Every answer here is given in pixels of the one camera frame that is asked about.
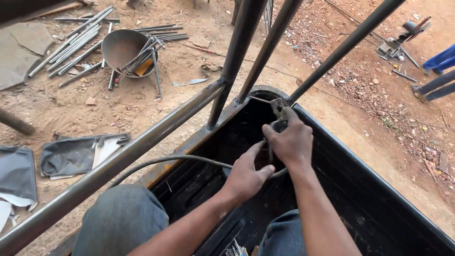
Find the jeans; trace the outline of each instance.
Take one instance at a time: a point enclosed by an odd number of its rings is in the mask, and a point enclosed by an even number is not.
[[[152,192],[121,184],[101,194],[85,213],[72,255],[124,256],[168,225],[168,216]],[[297,210],[270,223],[258,255],[306,255]]]
[[[427,83],[426,85],[422,86],[419,90],[420,94],[425,95],[433,90],[436,90],[437,88],[449,83],[455,81],[455,70],[452,70],[450,72],[447,72],[446,74],[435,78],[431,82]],[[451,93],[455,92],[455,82],[451,83],[449,85],[446,85],[442,87],[439,90],[436,90],[434,92],[431,92],[430,94],[426,95],[425,98],[428,101],[432,101],[434,99],[438,99],[440,97],[449,95]]]
[[[424,69],[433,69],[437,73],[442,73],[445,69],[455,66],[455,45],[427,60],[422,66]]]

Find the metal bowl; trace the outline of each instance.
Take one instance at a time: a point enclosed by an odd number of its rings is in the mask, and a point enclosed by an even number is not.
[[[118,72],[117,67],[124,67],[130,60],[136,57],[147,41],[147,36],[134,30],[121,29],[112,31],[107,34],[101,43],[101,53],[103,54],[106,63],[113,70]],[[146,77],[154,69],[155,64],[153,63],[142,76],[132,73],[131,75],[127,75],[127,77]]]

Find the person's left hand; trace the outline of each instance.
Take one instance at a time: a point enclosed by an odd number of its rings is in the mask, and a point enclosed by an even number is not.
[[[235,161],[226,183],[219,192],[231,198],[236,206],[259,192],[264,182],[275,172],[273,165],[267,165],[259,171],[254,168],[254,159],[265,143],[266,140],[254,144]]]

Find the dirt ground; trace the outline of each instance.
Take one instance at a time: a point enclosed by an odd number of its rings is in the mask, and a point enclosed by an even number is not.
[[[98,0],[96,3],[94,9],[97,11],[110,4],[116,7],[110,15],[121,20],[118,26],[114,26],[115,30],[176,23],[184,26],[184,31],[190,35],[189,41],[192,38],[205,38],[211,42],[209,50],[224,55],[227,52],[233,27],[230,25],[232,14],[226,11],[233,12],[233,1],[207,3],[197,0],[198,7],[194,9],[190,1],[143,0],[136,10],[129,9],[120,1]],[[275,15],[281,3],[275,2]],[[380,1],[338,0],[336,3],[363,20]],[[403,31],[401,24],[411,18],[415,21],[414,10],[421,17],[433,16],[431,27],[404,45],[414,59],[422,64],[453,44],[450,39],[454,38],[454,29],[450,26],[453,26],[451,13],[455,10],[455,3],[447,0],[439,0],[438,4],[429,0],[409,0],[380,25],[376,32],[382,36],[396,37]],[[58,35],[61,32],[68,33],[76,25],[63,26],[52,18],[76,17],[88,11],[90,8],[85,7],[32,22],[43,22],[51,34]],[[337,41],[339,33],[351,32],[355,26],[349,18],[322,0],[304,1],[289,28],[291,36],[283,37],[268,62],[270,67],[264,69],[257,84],[272,85],[291,93],[298,86],[298,80],[304,80],[345,39],[341,37]],[[95,41],[106,33],[107,26],[104,26],[102,35]],[[260,24],[246,56],[250,61],[244,61],[229,101],[240,91],[253,64],[251,60],[256,58],[263,43],[264,33]],[[369,38],[379,44],[378,40]],[[88,61],[96,63],[101,58],[101,55],[92,54]],[[214,81],[219,73],[213,73],[207,82],[192,86],[173,87],[173,81],[200,78],[199,67],[202,64],[216,67],[223,63],[222,56],[200,52],[177,43],[167,43],[159,53],[163,92],[160,101],[155,100],[157,92],[153,76],[151,79],[125,79],[119,87],[108,91],[110,69],[105,68],[86,76],[85,82],[76,81],[58,89],[58,85],[69,77],[66,75],[48,79],[47,72],[41,71],[29,80],[28,85],[0,92],[0,105],[37,127],[36,134],[26,137],[0,125],[0,143],[31,148],[35,164],[38,165],[42,144],[51,141],[54,132],[72,137],[130,132],[135,138]],[[399,64],[403,65],[402,70],[407,70],[408,75],[423,84],[435,77],[425,77],[408,60]],[[392,65],[378,57],[372,44],[362,42],[330,74],[311,88],[299,103],[447,235],[455,238],[455,200],[450,180],[443,181],[436,177],[436,184],[423,164],[423,159],[428,154],[425,146],[438,154],[446,152],[450,164],[453,162],[451,152],[455,152],[452,142],[455,137],[450,125],[454,122],[451,113],[454,105],[451,102],[455,96],[422,104],[411,95],[407,80],[386,74],[384,69],[391,70]],[[373,78],[378,79],[379,84],[370,86]],[[97,105],[87,106],[85,101],[88,97],[95,98]],[[211,104],[136,163],[169,154],[206,122],[210,107]],[[438,164],[437,159],[438,155],[435,155],[435,165]],[[145,171],[137,172],[126,182],[133,183]],[[37,168],[36,178],[40,203],[32,213],[20,211],[18,222],[46,205],[80,177],[50,181],[41,177]],[[67,234],[80,227],[84,212],[104,189],[106,186],[23,249],[20,255],[47,254]],[[11,228],[8,223],[2,232]]]

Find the hand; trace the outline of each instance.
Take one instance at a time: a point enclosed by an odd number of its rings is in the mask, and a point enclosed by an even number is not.
[[[282,133],[277,133],[265,124],[262,126],[265,138],[288,169],[296,165],[311,167],[313,129],[305,125],[291,108],[285,107],[282,111],[285,111],[288,117],[288,127]]]
[[[254,144],[235,161],[226,183],[219,192],[231,198],[235,206],[252,198],[275,172],[273,165],[267,165],[259,171],[254,168],[254,159],[265,143],[264,140]]]

